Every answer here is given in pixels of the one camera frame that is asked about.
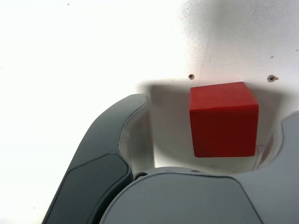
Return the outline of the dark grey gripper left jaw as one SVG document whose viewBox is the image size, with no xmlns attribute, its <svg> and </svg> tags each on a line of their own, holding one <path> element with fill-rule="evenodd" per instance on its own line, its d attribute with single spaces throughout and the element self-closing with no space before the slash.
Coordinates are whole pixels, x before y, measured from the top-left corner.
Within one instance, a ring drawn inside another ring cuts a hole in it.
<svg viewBox="0 0 299 224">
<path fill-rule="evenodd" d="M 133 94 L 89 127 L 43 219 L 45 224 L 98 224 L 135 174 L 154 168 L 150 94 Z"/>
</svg>

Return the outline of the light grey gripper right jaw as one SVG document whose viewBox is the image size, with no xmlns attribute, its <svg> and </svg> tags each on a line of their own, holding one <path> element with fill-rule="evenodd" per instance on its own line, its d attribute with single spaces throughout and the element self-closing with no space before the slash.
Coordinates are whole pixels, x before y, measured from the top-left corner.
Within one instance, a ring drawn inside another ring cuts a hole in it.
<svg viewBox="0 0 299 224">
<path fill-rule="evenodd" d="M 296 224 L 299 114 L 272 134 L 256 169 L 213 175 L 158 168 L 126 187 L 102 224 Z"/>
</svg>

